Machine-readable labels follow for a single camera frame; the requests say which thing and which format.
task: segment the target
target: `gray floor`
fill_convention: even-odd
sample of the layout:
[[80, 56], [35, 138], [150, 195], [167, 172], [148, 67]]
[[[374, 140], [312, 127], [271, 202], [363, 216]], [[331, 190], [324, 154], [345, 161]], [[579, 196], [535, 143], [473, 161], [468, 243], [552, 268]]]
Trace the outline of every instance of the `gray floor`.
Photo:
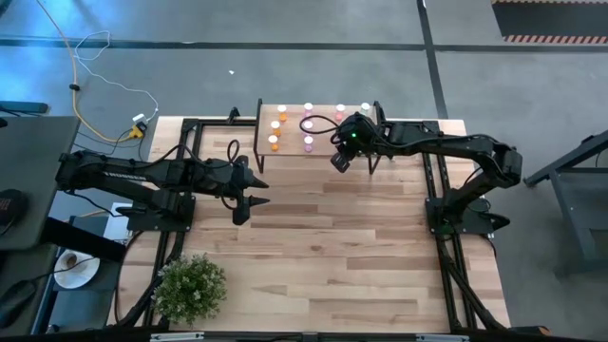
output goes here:
[[[115, 39], [266, 43], [422, 43], [414, 0], [53, 0], [49, 10], [71, 37], [110, 29]], [[436, 44], [502, 45], [489, 0], [427, 0]], [[56, 37], [32, 0], [13, 0], [0, 37]], [[517, 145], [529, 175], [608, 126], [606, 54], [438, 53], [450, 119], [469, 133]], [[424, 52], [217, 49], [111, 49], [91, 68], [159, 100], [161, 115], [253, 114], [258, 97], [275, 103], [380, 101], [389, 117], [436, 118]], [[80, 108], [117, 136], [153, 104], [87, 77]], [[0, 100], [41, 101], [70, 115], [67, 53], [54, 47], [0, 47]], [[79, 137], [78, 143], [107, 150]], [[147, 154], [149, 142], [142, 147]], [[136, 157], [123, 148], [119, 157]], [[600, 160], [606, 164], [608, 157]], [[102, 205], [114, 197], [92, 192]], [[495, 190], [493, 211], [512, 219], [497, 234], [498, 262], [513, 325], [545, 325], [557, 335], [608, 339], [608, 275], [557, 279], [575, 257], [548, 183]], [[58, 196], [52, 215], [94, 210]]]

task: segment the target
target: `white cable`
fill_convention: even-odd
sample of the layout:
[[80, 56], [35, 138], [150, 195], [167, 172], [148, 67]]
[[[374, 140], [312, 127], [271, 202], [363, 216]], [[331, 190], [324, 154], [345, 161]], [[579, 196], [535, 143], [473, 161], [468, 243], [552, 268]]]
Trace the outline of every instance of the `white cable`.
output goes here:
[[[80, 45], [81, 45], [82, 43], [84, 43], [84, 42], [85, 42], [85, 41], [86, 41], [88, 38], [90, 38], [91, 36], [98, 35], [98, 34], [102, 34], [102, 33], [107, 34], [105, 46], [104, 46], [104, 47], [102, 47], [102, 49], [101, 49], [101, 50], [99, 50], [99, 52], [97, 52], [97, 54], [95, 55], [95, 57], [92, 57], [92, 58], [85, 58], [85, 57], [81, 57], [81, 56], [80, 56], [80, 54], [78, 53], [78, 48], [80, 47]], [[154, 101], [155, 108], [154, 108], [154, 113], [152, 114], [152, 116], [150, 116], [149, 118], [146, 118], [146, 119], [148, 120], [148, 122], [152, 121], [152, 119], [154, 119], [154, 117], [156, 117], [156, 113], [158, 113], [158, 112], [159, 112], [159, 103], [156, 101], [156, 99], [154, 98], [154, 96], [152, 96], [152, 94], [150, 94], [150, 93], [149, 93], [148, 91], [146, 91], [146, 90], [141, 90], [141, 89], [132, 89], [132, 88], [128, 88], [128, 87], [126, 87], [126, 86], [124, 86], [124, 85], [121, 85], [120, 83], [116, 83], [116, 82], [111, 82], [111, 81], [108, 81], [108, 80], [107, 80], [107, 79], [106, 79], [104, 76], [102, 76], [102, 75], [100, 75], [100, 74], [96, 74], [96, 73], [94, 73], [93, 71], [91, 71], [91, 69], [89, 69], [89, 68], [88, 68], [88, 66], [86, 66], [86, 65], [83, 63], [83, 61], [94, 61], [94, 60], [98, 59], [98, 58], [99, 58], [99, 56], [101, 56], [101, 55], [102, 55], [102, 52], [104, 52], [104, 50], [105, 50], [107, 47], [109, 47], [109, 46], [110, 46], [110, 31], [108, 31], [108, 30], [102, 30], [102, 31], [99, 31], [99, 32], [91, 33], [91, 34], [87, 35], [87, 37], [83, 38], [83, 40], [81, 40], [81, 41], [80, 41], [80, 43], [78, 43], [78, 45], [77, 45], [77, 46], [74, 48], [74, 58], [76, 58], [76, 60], [78, 61], [78, 63], [80, 63], [80, 65], [81, 65], [81, 66], [83, 66], [83, 68], [85, 68], [85, 69], [86, 69], [86, 71], [88, 71], [88, 73], [89, 73], [91, 76], [99, 77], [99, 78], [101, 78], [101, 79], [102, 79], [104, 82], [106, 82], [107, 84], [109, 84], [109, 85], [114, 85], [114, 86], [119, 86], [119, 87], [121, 87], [122, 89], [124, 89], [124, 90], [126, 90], [126, 91], [132, 91], [132, 92], [144, 93], [144, 94], [146, 94], [147, 96], [149, 96], [149, 97], [150, 97], [150, 99], [152, 99], [152, 101]]]

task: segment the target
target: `wooden tabletop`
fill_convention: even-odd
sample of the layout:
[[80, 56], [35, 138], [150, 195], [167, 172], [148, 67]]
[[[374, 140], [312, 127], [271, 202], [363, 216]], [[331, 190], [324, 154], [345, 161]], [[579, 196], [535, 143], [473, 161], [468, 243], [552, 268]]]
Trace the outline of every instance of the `wooden tabletop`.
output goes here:
[[[182, 119], [159, 118], [150, 160], [178, 143]], [[447, 134], [466, 133], [460, 120], [443, 120], [440, 126]], [[197, 195], [183, 251], [207, 253], [224, 268], [228, 299], [217, 318], [197, 321], [195, 329], [448, 331], [436, 246], [425, 222], [421, 155], [383, 159], [373, 176], [367, 160], [353, 161], [340, 174], [326, 157], [270, 158], [259, 175], [252, 127], [209, 127], [202, 134], [200, 156], [225, 159], [232, 139], [240, 140], [240, 153], [249, 155], [256, 175], [270, 184], [270, 189], [247, 193], [271, 202], [253, 208], [251, 219], [236, 227], [218, 199]], [[446, 162], [454, 187], [473, 170], [471, 161]], [[120, 280], [121, 315], [150, 281], [158, 239], [159, 233], [146, 232], [128, 253]], [[473, 290], [509, 326], [492, 248], [476, 236], [462, 236], [462, 244]], [[455, 296], [465, 324], [458, 290]]]
[[[304, 119], [304, 104], [285, 104], [287, 111], [287, 121], [279, 122], [277, 107], [279, 104], [263, 104], [259, 110], [259, 129], [257, 133], [257, 153], [260, 156], [327, 156], [330, 157], [335, 153], [335, 146], [330, 142], [330, 136], [333, 132], [312, 135], [314, 138], [311, 147], [312, 151], [304, 150], [304, 137], [306, 133], [300, 129], [300, 122]], [[342, 120], [360, 111], [360, 105], [346, 105]], [[312, 115], [321, 115], [336, 122], [335, 105], [315, 104]], [[376, 122], [376, 111], [372, 106], [367, 115], [370, 119]], [[280, 136], [278, 137], [277, 151], [272, 151], [271, 144], [268, 142], [268, 137], [274, 134], [271, 128], [272, 122], [279, 122]], [[313, 132], [322, 131], [328, 128], [333, 128], [333, 124], [329, 121], [319, 118], [312, 118], [313, 128], [309, 129]]]

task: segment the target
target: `potted plant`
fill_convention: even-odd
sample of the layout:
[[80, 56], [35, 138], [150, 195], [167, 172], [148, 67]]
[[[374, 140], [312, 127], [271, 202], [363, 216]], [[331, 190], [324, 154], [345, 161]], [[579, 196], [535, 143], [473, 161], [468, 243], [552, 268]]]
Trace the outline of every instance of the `potted plant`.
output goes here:
[[192, 327], [197, 318], [213, 318], [226, 299], [224, 271], [206, 255], [181, 257], [159, 270], [162, 283], [154, 290], [154, 308], [173, 323]]

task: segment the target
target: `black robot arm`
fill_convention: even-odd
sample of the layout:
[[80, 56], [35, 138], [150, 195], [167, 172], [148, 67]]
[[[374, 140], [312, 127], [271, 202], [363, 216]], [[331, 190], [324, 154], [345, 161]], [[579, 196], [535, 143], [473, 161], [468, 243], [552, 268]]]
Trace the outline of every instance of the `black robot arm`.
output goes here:
[[[434, 125], [437, 123], [431, 121], [375, 124], [370, 118], [355, 113], [339, 125], [332, 136], [337, 148], [332, 164], [345, 172], [349, 161], [358, 154], [392, 158], [429, 153], [473, 160], [483, 172], [461, 188], [450, 189], [439, 202], [430, 204], [441, 212], [441, 220], [456, 226], [463, 221], [469, 204], [480, 196], [495, 187], [508, 188], [520, 182], [522, 155], [514, 147], [483, 134], [447, 135], [433, 129]], [[494, 219], [494, 230], [508, 224], [506, 218], [495, 216]]]
[[[178, 145], [169, 152], [180, 147], [185, 146]], [[201, 161], [196, 157], [167, 160], [167, 155], [158, 161], [144, 162], [87, 151], [64, 154], [55, 179], [59, 189], [68, 193], [97, 188], [134, 200], [133, 207], [119, 209], [121, 214], [130, 218], [148, 217], [142, 223], [155, 222], [154, 227], [158, 230], [171, 230], [169, 227], [172, 223], [183, 225], [183, 230], [189, 229], [195, 199], [185, 196], [184, 192], [221, 198], [224, 205], [233, 210], [233, 223], [237, 225], [249, 219], [252, 206], [269, 201], [244, 196], [243, 190], [248, 187], [268, 188], [266, 183], [254, 176], [246, 156], [239, 156], [233, 161]], [[160, 189], [145, 187], [137, 181], [151, 182]], [[229, 206], [225, 199], [235, 200], [236, 205]]]

